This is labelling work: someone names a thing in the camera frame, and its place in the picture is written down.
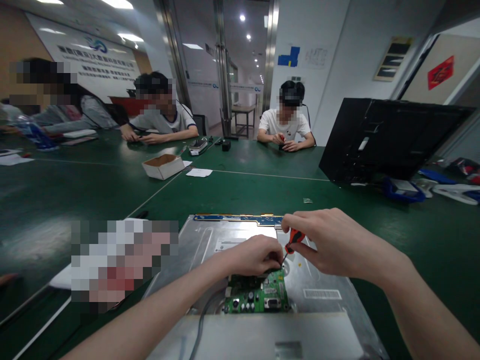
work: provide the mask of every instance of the black hair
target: black hair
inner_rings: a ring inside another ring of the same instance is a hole
[[[280,101],[287,107],[299,107],[305,96],[305,86],[301,82],[285,81],[280,86]]]
[[[25,84],[62,84],[63,95],[70,95],[71,104],[83,115],[82,98],[91,96],[97,99],[104,107],[105,103],[100,98],[83,86],[72,83],[72,74],[63,72],[63,64],[52,62],[39,57],[30,57],[22,60],[21,68],[17,69],[19,82]]]
[[[171,94],[172,82],[162,73],[143,73],[135,79],[137,94]]]

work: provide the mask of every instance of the gray jacket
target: gray jacket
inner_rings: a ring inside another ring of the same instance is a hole
[[[103,105],[92,96],[81,98],[83,115],[71,121],[59,106],[49,105],[44,111],[32,116],[35,122],[50,134],[64,134],[85,129],[107,129],[117,125]]]

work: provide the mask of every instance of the green workbench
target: green workbench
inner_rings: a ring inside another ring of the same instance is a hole
[[[71,220],[123,219],[147,210],[149,220],[178,220],[181,227],[195,213],[283,215],[337,207],[410,256],[433,291],[480,340],[478,207],[439,195],[424,203],[396,203],[373,187],[329,182],[318,168],[321,147],[285,153],[248,140],[232,141],[229,152],[216,145],[195,157],[185,151],[182,158],[192,166],[213,170],[206,178],[186,176],[186,171],[165,181],[146,176],[141,162],[164,152],[179,154],[188,143],[129,145],[115,130],[51,153],[34,151],[24,139],[0,142],[2,148],[23,147],[37,159],[0,167],[0,273],[23,275],[0,289],[0,319],[70,263]],[[352,282],[390,357],[408,357],[383,292]],[[139,301],[147,285],[88,325],[80,326],[75,305],[68,305],[22,359],[59,358]],[[13,358],[69,295],[49,289],[0,329],[0,348],[6,349],[1,358]]]

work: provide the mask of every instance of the cardboard box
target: cardboard box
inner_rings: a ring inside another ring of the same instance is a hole
[[[154,157],[142,163],[146,174],[151,178],[165,180],[185,169],[181,157],[164,154],[160,157]]]

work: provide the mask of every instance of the green circuit board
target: green circuit board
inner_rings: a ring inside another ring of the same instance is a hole
[[[232,275],[225,290],[225,314],[286,313],[290,310],[284,270],[262,276]]]

